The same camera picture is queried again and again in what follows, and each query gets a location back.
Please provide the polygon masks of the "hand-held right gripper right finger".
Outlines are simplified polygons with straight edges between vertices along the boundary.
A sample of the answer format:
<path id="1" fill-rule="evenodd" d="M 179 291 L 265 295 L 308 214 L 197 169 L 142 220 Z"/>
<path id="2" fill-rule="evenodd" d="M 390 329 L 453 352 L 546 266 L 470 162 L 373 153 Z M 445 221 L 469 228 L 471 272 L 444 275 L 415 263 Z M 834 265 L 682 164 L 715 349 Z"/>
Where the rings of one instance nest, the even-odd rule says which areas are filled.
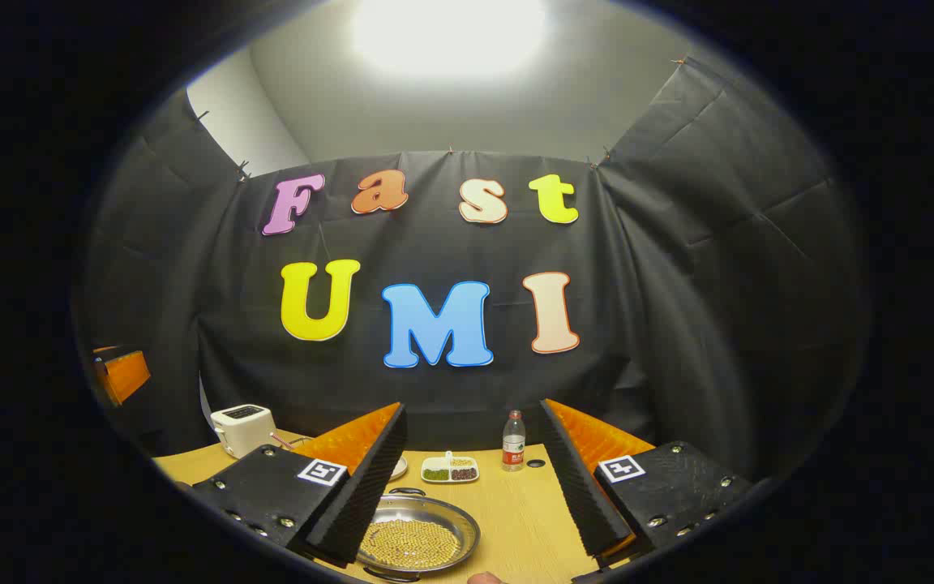
<path id="1" fill-rule="evenodd" d="M 653 446 L 567 404 L 540 407 L 568 513 L 585 553 L 604 565 L 697 535 L 753 487 L 686 441 Z"/>

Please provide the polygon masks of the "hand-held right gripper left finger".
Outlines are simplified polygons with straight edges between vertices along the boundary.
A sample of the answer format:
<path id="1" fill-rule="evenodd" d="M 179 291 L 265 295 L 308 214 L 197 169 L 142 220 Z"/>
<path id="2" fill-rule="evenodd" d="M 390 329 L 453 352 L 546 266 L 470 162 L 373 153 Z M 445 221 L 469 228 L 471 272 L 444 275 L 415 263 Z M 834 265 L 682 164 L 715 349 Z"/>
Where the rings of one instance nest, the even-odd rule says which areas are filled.
<path id="1" fill-rule="evenodd" d="M 191 491 L 233 527 L 344 568 L 356 558 L 407 433 L 405 407 L 392 403 L 293 450 L 261 444 Z"/>

